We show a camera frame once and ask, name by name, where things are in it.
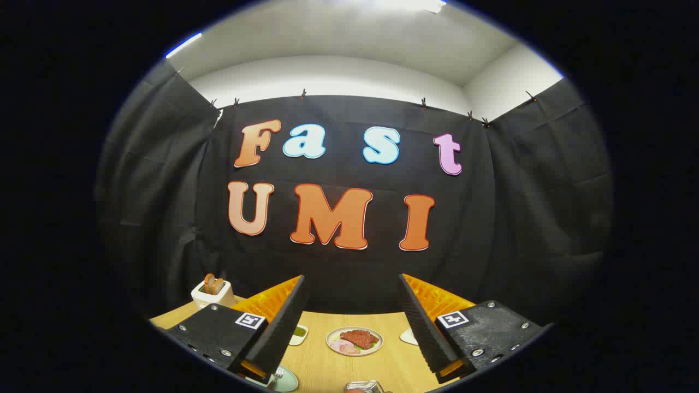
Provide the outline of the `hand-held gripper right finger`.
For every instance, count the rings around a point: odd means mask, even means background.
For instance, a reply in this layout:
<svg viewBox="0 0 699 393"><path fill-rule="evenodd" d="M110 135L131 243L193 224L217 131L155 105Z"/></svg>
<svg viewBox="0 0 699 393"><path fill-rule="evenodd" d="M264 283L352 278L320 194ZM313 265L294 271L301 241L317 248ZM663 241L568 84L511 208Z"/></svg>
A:
<svg viewBox="0 0 699 393"><path fill-rule="evenodd" d="M537 324L500 301L473 303L404 273L399 274L399 301L440 384L484 373L550 329L549 324Z"/></svg>

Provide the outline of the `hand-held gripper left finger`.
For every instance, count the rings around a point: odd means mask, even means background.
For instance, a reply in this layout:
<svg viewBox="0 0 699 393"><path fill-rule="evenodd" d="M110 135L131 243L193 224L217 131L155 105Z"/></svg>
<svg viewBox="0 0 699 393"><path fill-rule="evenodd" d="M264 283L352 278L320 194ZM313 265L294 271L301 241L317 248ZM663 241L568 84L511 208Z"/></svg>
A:
<svg viewBox="0 0 699 393"><path fill-rule="evenodd" d="M190 353L240 377L269 382L277 370L306 304L305 276L228 307L213 303L165 329Z"/></svg>

